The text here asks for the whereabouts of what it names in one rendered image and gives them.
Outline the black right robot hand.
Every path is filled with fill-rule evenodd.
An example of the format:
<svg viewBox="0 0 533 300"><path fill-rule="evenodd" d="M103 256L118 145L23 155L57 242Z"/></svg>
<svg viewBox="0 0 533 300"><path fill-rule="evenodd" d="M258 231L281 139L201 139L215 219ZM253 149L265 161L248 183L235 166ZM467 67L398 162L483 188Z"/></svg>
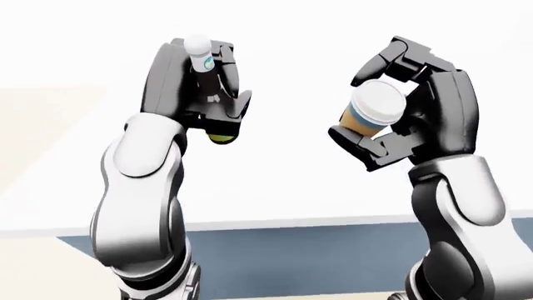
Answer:
<svg viewBox="0 0 533 300"><path fill-rule="evenodd" d="M328 130L331 139L363 162L368 172L402 159L418 165L476 150L479 108L465 71L436 57L429 47L395 36L357 72L351 85L359 87L381 75L417 84L392 132L371 139L340 126Z"/></svg>

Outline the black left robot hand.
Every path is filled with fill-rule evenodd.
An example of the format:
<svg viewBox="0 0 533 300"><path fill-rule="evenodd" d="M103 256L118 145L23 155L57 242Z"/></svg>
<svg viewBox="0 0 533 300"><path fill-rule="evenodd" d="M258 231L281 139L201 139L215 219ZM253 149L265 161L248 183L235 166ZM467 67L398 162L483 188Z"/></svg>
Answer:
<svg viewBox="0 0 533 300"><path fill-rule="evenodd" d="M184 47L184 39L163 44L148 72L141 112L173 119L185 129L202 129L216 144L237 139L252 92L239 91L234 45L213 41L214 69L199 73Z"/></svg>

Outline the dark bottle with white cap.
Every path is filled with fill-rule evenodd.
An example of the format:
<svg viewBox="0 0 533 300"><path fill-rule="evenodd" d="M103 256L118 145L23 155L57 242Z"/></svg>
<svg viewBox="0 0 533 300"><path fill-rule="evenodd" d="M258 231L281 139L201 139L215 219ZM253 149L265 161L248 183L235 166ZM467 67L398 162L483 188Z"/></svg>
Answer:
<svg viewBox="0 0 533 300"><path fill-rule="evenodd" d="M197 83L195 99L185 110L189 127L203 129L215 144L234 142L248 98L239 97L233 45L194 36L187 37L183 46Z"/></svg>

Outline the paper cup with white lid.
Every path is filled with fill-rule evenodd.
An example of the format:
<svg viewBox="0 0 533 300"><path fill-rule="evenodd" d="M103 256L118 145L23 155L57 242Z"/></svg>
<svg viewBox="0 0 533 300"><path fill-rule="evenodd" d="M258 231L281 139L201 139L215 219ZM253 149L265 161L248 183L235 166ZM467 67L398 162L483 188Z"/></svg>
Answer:
<svg viewBox="0 0 533 300"><path fill-rule="evenodd" d="M353 89L339 125L363 136L374 137L398 122L405 109L404 94L388 82L372 79Z"/></svg>

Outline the blue-grey counter front panel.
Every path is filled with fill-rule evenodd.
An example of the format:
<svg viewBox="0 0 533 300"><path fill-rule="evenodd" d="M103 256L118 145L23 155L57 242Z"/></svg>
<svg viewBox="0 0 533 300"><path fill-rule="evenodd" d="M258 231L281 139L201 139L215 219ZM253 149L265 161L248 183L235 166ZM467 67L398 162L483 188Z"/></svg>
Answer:
<svg viewBox="0 0 533 300"><path fill-rule="evenodd" d="M276 227L191 223L201 300L390 292L426 253L416 222Z"/></svg>

